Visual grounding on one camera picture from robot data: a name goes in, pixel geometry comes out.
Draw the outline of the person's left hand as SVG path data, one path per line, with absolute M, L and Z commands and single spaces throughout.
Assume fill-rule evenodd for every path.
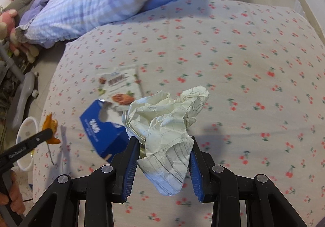
M 11 169 L 1 174 L 1 216 L 7 226 L 19 226 L 24 219 L 24 204 Z

